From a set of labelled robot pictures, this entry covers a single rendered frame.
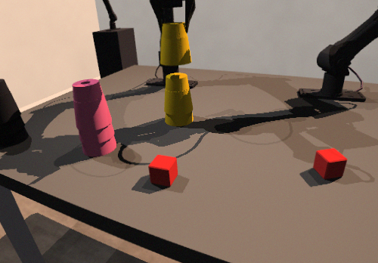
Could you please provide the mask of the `red cube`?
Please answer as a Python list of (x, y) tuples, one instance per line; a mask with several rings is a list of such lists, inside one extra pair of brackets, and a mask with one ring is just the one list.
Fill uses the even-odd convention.
[(313, 168), (323, 179), (342, 177), (347, 159), (336, 149), (317, 150)]
[(150, 182), (153, 184), (170, 187), (178, 175), (175, 157), (157, 155), (148, 168)]

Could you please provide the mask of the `yellow cup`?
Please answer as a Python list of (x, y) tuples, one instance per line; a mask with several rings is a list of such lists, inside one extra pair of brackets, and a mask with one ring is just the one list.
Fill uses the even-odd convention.
[(187, 75), (184, 73), (172, 73), (167, 75), (164, 106), (165, 113), (173, 116), (180, 116), (188, 114), (192, 110), (193, 104)]
[(162, 23), (160, 63), (179, 66), (191, 63), (191, 53), (184, 22)]
[(193, 122), (193, 120), (194, 118), (193, 118), (192, 111), (188, 114), (180, 115), (180, 116), (173, 116), (166, 113), (166, 118), (165, 118), (166, 124), (171, 125), (171, 126), (189, 125)]

